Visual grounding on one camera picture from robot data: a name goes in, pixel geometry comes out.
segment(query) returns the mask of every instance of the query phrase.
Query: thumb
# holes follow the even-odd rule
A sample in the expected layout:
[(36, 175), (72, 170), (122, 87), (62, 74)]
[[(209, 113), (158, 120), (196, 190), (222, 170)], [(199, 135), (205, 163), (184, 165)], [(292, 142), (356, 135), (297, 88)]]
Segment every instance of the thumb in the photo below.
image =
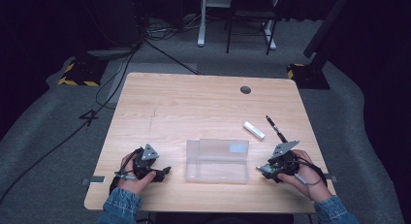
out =
[(152, 171), (149, 174), (145, 175), (144, 178), (140, 179), (140, 183), (143, 183), (144, 185), (148, 185), (154, 178), (155, 178), (156, 172)]
[(281, 180), (283, 180), (283, 182), (291, 184), (293, 186), (296, 186), (296, 178), (294, 176), (288, 176), (285, 174), (278, 174), (277, 177)]

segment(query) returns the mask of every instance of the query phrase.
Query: dark background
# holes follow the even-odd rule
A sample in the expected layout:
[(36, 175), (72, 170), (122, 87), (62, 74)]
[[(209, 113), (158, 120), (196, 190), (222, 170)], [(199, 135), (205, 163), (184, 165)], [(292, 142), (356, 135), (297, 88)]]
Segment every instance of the dark background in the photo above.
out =
[[(135, 13), (133, 0), (83, 0), (91, 13), (81, 0), (0, 0), (0, 139), (47, 91), (46, 78), (60, 70), (68, 57), (118, 47), (107, 41), (90, 15), (111, 39), (127, 45), (137, 37), (136, 15), (155, 13), (179, 25), (180, 16), (199, 11), (187, 0), (143, 1), (148, 12), (144, 14)], [(406, 221), (410, 221), (406, 210), (411, 201), (406, 189), (411, 182), (407, 165), (411, 145), (410, 1), (348, 0), (316, 49), (318, 53), (330, 51), (327, 59), (361, 88), (368, 138), (394, 182)], [(170, 5), (177, 8), (175, 15), (161, 12), (164, 2), (179, 4)], [(283, 15), (324, 19), (334, 2), (287, 0)], [(336, 43), (330, 47), (328, 41)]]

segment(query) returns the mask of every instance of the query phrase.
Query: white eraser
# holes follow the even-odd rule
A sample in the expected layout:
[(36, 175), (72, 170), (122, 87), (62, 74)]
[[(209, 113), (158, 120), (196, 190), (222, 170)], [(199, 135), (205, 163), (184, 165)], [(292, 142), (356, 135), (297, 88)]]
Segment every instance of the white eraser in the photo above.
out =
[(247, 129), (248, 131), (250, 131), (260, 141), (266, 136), (259, 129), (257, 129), (252, 124), (250, 124), (248, 121), (245, 121), (244, 128)]

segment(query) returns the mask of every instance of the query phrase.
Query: black circular grommet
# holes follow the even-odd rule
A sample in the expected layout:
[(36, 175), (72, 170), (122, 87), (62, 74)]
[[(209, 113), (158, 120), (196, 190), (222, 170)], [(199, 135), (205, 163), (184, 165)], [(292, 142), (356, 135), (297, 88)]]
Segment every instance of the black circular grommet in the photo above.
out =
[(240, 90), (243, 94), (250, 94), (250, 93), (251, 93), (251, 88), (248, 87), (248, 86), (242, 86), (239, 90)]

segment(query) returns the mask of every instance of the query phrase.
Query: person's left hand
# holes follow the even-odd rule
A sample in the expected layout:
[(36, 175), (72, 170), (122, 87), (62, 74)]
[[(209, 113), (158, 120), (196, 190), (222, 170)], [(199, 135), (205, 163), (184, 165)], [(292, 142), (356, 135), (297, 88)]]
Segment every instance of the person's left hand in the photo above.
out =
[[(126, 160), (130, 157), (130, 154), (126, 155), (123, 160), (121, 161), (121, 165), (123, 165)], [(128, 173), (129, 176), (136, 176), (133, 173), (133, 161), (137, 157), (137, 154), (134, 154), (133, 157), (129, 160), (124, 170)], [(117, 187), (132, 192), (138, 196), (140, 196), (145, 189), (145, 187), (155, 178), (155, 172), (151, 172), (147, 174), (144, 178), (138, 179), (121, 179), (117, 183)]]

